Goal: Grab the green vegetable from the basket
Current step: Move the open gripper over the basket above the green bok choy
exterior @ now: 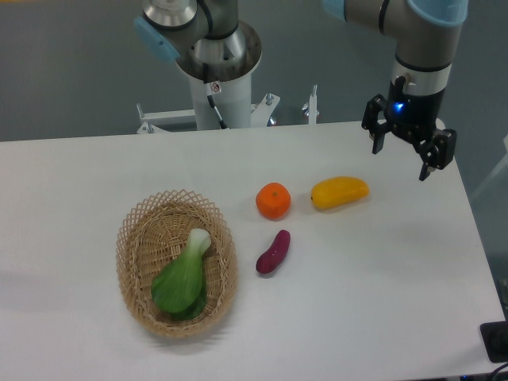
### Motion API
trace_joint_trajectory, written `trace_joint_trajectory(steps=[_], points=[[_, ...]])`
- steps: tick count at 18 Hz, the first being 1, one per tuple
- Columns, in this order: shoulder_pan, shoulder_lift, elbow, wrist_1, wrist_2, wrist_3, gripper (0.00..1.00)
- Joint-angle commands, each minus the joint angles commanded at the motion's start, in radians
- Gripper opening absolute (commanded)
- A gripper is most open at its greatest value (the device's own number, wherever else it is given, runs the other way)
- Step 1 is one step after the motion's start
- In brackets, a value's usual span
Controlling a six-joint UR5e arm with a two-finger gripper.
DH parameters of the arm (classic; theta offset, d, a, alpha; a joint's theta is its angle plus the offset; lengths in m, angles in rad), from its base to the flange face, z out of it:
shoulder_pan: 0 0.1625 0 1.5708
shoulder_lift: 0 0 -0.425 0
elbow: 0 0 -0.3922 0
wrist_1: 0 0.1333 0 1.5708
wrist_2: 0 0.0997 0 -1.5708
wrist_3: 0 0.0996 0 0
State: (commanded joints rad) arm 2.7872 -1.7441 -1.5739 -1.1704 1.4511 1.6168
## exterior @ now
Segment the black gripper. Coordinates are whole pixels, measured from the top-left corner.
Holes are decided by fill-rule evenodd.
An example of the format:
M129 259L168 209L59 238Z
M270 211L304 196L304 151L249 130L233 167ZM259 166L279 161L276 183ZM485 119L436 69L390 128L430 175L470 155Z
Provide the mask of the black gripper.
M442 170L452 162L457 132L436 127L445 90L428 95L407 94L404 88L408 83L400 76L390 85L387 100L381 94L371 98L361 126L369 132L373 154L383 149L389 132L411 144L422 160L419 180L425 181L432 171ZM380 114L384 114L386 121L379 121Z

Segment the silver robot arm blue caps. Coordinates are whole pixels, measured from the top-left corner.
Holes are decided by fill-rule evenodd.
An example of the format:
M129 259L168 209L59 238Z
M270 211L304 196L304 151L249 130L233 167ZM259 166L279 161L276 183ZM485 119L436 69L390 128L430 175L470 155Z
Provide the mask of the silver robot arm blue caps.
M421 157L420 179L449 165L456 132L439 129L437 115L448 83L465 1L326 1L343 21L395 39L387 95L368 101L362 120L373 152L392 133ZM176 63L189 79L199 129L252 127L251 75L260 62L257 32L239 18L235 1L145 1L134 28L159 60Z

